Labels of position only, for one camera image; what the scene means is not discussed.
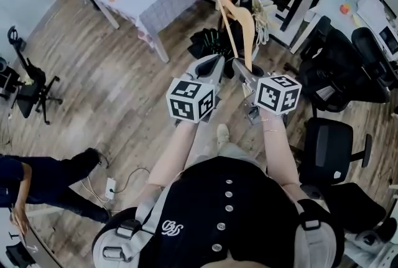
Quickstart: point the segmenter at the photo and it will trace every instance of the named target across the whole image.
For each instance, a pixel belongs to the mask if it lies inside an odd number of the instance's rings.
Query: white shoe
[[[225,124],[219,124],[217,127],[217,146],[218,150],[221,149],[221,147],[229,143],[229,130],[228,127]]]

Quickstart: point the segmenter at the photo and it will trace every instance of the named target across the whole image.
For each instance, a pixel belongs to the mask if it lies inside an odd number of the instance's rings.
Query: white embroidered logo
[[[175,225],[174,221],[164,221],[162,225],[162,235],[168,235],[168,236],[176,236],[180,233],[181,229],[183,229],[184,226],[179,224]]]

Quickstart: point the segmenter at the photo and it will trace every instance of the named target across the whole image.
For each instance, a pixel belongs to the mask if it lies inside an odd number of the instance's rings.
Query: wooden floor
[[[180,76],[193,61],[187,52],[189,36],[204,27],[213,27],[218,13],[205,2],[185,11],[160,33],[170,55],[164,64],[137,38],[137,29],[116,17],[120,29],[114,30],[100,12],[82,0],[62,0],[60,9],[34,36],[25,55],[41,67],[48,78],[57,75],[61,82],[52,91],[62,97],[61,106],[49,106],[51,125],[33,112],[24,119],[17,108],[12,118],[4,116],[1,124],[2,151],[16,155],[50,155],[69,158],[87,147],[97,147],[106,154],[109,170],[97,168],[91,174],[93,188],[103,196],[106,177],[113,177],[118,188],[137,167],[151,169],[173,133],[165,92],[173,77]],[[282,72],[285,62],[299,63],[276,42],[260,49],[255,63],[265,70]],[[213,151],[218,123],[226,122],[231,140],[265,163],[264,143],[259,126],[250,125],[242,109],[243,92],[236,80],[224,80],[221,103],[208,124],[201,123],[190,160],[203,151]],[[354,163],[348,180],[359,185],[381,205],[390,207],[389,180],[398,182],[398,120],[390,117],[398,97],[385,105],[351,103],[340,114],[320,116],[344,121],[354,128],[354,150],[361,150],[366,133],[373,136],[371,162],[366,169]],[[292,145],[302,146],[304,122],[311,109],[301,100],[287,128]],[[135,173],[128,189],[108,203],[113,210],[127,208],[147,178],[145,171]],[[74,189],[95,201],[77,183]],[[93,267],[91,241],[101,225],[64,211],[32,220],[44,241],[65,267]]]

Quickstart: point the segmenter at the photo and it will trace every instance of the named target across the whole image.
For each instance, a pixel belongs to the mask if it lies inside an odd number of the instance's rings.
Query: forearm
[[[280,116],[262,112],[262,128],[269,176],[279,185],[299,184],[295,160]]]
[[[166,187],[184,169],[197,133],[198,124],[182,121],[152,169],[148,184]]]
[[[24,178],[19,184],[19,191],[18,191],[16,205],[24,208],[26,204],[26,199],[29,195],[30,182],[32,180],[32,168],[25,163],[22,163],[22,167],[24,169]]]

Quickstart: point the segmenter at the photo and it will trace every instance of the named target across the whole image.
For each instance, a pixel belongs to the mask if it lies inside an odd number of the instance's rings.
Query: black pants
[[[94,221],[106,223],[109,220],[109,214],[106,209],[86,200],[68,187],[86,178],[99,161],[100,158],[98,153],[94,149],[87,149],[70,160],[61,161],[63,176],[66,178],[67,184],[64,191],[50,200],[35,201],[33,198],[28,198],[27,202],[34,204],[45,203],[51,206],[57,206],[82,217],[88,217]]]

